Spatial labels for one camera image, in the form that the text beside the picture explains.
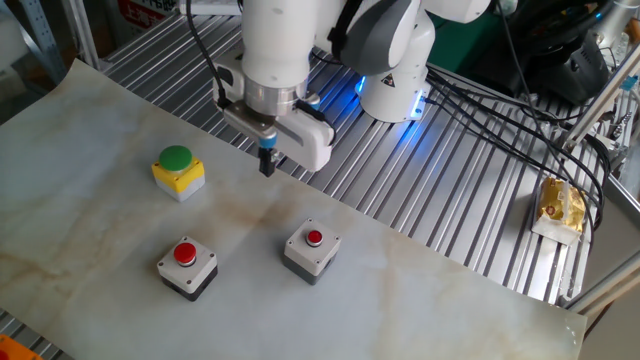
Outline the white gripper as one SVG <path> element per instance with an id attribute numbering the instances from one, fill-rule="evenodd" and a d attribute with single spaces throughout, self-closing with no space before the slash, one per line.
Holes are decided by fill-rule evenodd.
<path id="1" fill-rule="evenodd" d="M 258 146 L 259 171 L 275 172 L 278 152 L 310 171 L 330 160 L 335 129 L 317 109 L 319 97 L 308 82 L 284 88 L 268 87 L 243 71 L 242 48 L 213 62 L 214 101 L 224 120 Z"/>

